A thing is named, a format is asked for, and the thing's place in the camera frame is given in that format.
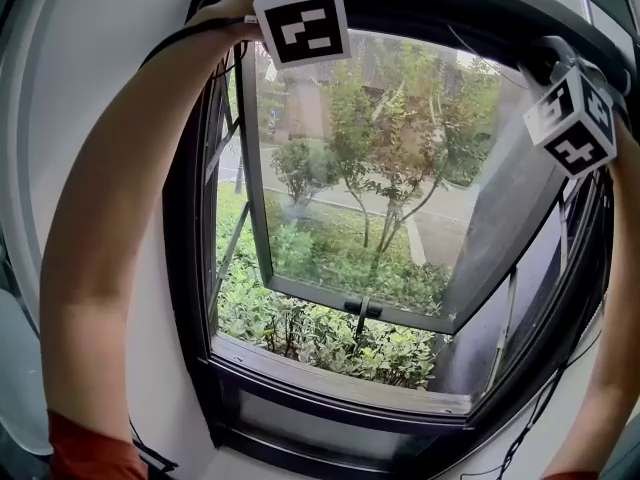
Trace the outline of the green bushes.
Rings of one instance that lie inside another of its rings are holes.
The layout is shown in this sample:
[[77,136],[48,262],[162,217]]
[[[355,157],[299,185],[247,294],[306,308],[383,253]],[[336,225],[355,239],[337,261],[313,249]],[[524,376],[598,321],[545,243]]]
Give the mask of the green bushes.
[[[426,316],[442,313],[448,269],[415,263],[408,232],[381,257],[363,248],[363,218],[350,208],[308,205],[311,215],[287,223],[284,196],[265,195],[274,265],[283,274],[309,275],[323,287],[365,289]],[[252,226],[237,222],[247,202],[233,183],[218,186],[216,253],[240,235],[209,313],[219,329],[268,352],[330,372],[395,387],[426,389],[441,350],[433,332],[368,320],[277,293],[262,283]]]

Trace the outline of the metal scissor window stay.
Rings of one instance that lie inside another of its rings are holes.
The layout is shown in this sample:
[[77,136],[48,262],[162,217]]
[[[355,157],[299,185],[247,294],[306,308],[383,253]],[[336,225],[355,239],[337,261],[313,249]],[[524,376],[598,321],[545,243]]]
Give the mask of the metal scissor window stay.
[[207,153],[208,171],[213,171],[218,165],[223,152],[232,142],[239,127],[234,60],[234,57],[228,60],[224,65],[227,71],[217,78],[214,84],[214,100],[210,114],[212,124]]

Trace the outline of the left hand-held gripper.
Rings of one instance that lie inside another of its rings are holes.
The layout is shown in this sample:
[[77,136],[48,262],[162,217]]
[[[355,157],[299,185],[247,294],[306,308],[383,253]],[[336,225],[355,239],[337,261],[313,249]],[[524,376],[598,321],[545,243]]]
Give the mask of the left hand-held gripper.
[[351,57],[344,0],[254,0],[278,70]]

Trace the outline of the open glass window sash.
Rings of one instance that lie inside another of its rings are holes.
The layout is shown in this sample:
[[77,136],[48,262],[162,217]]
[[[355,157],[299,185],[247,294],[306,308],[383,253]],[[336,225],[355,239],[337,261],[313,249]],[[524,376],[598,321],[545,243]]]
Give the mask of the open glass window sash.
[[[281,204],[287,223],[309,218],[311,212],[307,207],[311,203],[350,208],[361,214],[342,184],[321,191],[306,205],[295,204],[272,166],[276,149],[290,139],[319,137],[327,131],[318,111],[321,93],[312,81],[319,76],[322,65],[341,60],[278,70],[263,45],[254,47],[264,200],[269,191],[283,194]],[[441,315],[426,316],[404,309],[398,301],[389,301],[365,289],[323,287],[309,275],[295,278],[283,274],[274,265],[275,248],[266,211],[273,273],[289,283],[271,289],[344,312],[345,301],[360,301],[368,296],[383,307],[379,320],[445,334],[483,323],[501,325],[506,313],[506,277],[510,266],[533,238],[562,183],[552,167],[534,151],[522,121],[521,114],[532,98],[528,83],[518,70],[496,63],[502,72],[500,96],[491,148],[478,174],[465,186],[443,182],[426,205],[408,217],[389,247],[405,229],[415,263],[428,262],[449,270]],[[528,279],[525,288],[518,288],[517,325],[539,287],[557,272],[554,265],[544,274],[552,255],[550,243],[557,244],[556,217],[542,230],[546,244],[542,244],[540,236],[534,242],[537,251],[529,250],[526,256]],[[379,254],[373,248],[363,248],[373,251],[377,258],[389,250]]]

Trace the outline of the person's left forearm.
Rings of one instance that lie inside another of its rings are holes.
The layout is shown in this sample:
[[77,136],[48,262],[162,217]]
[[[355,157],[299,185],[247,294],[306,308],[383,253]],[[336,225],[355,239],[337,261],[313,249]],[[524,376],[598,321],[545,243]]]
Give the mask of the person's left forearm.
[[126,333],[139,250],[189,114],[218,63],[261,33],[254,0],[221,0],[189,22],[199,31],[142,66],[99,117],[72,166],[40,274],[40,343],[48,408],[130,442]]

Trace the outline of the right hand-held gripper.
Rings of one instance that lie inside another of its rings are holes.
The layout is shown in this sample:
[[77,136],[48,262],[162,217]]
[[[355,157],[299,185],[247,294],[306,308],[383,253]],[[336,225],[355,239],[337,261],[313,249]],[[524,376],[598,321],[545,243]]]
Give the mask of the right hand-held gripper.
[[590,61],[572,58],[552,69],[543,86],[522,68],[529,90],[537,97],[523,115],[534,147],[551,157],[569,178],[581,178],[617,155],[614,105],[620,94]]

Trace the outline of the person's right forearm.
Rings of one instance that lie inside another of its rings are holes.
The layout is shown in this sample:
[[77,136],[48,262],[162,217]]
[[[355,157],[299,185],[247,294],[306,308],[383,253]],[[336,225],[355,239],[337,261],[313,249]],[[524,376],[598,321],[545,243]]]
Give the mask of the person's right forearm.
[[614,116],[612,263],[600,345],[576,419],[541,480],[598,480],[640,398],[640,144]]

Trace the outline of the white plastic chair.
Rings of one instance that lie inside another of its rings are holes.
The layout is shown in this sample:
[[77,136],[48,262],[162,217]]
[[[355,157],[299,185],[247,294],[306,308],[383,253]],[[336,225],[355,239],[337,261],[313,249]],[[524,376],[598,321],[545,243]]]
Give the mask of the white plastic chair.
[[0,289],[0,424],[24,450],[52,453],[39,341],[18,300]]

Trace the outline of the small trees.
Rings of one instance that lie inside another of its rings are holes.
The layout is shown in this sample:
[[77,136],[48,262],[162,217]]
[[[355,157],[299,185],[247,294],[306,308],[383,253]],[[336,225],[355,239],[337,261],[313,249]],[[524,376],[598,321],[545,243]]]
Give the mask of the small trees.
[[338,184],[363,219],[362,244],[386,252],[443,182],[465,186],[491,148],[498,64],[432,43],[354,33],[353,56],[313,79],[328,129],[276,149],[272,166],[293,202]]

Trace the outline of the black window frame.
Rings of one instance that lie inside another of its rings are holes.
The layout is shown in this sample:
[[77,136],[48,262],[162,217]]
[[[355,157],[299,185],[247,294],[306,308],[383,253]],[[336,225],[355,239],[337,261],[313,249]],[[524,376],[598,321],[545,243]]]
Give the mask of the black window frame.
[[[640,0],[365,1],[502,11],[537,34],[602,46],[623,69],[617,88],[631,107],[640,104]],[[580,191],[567,269],[539,287],[486,395],[501,325],[454,334],[415,328],[435,333],[442,347],[424,390],[268,352],[222,332],[209,316],[224,257],[216,253],[218,186],[231,182],[246,192],[239,130],[207,170],[214,84],[238,47],[258,44],[236,46],[223,57],[191,111],[163,191],[176,325],[214,446],[321,480],[536,478],[577,412],[596,350],[611,257],[607,171],[596,171]]]

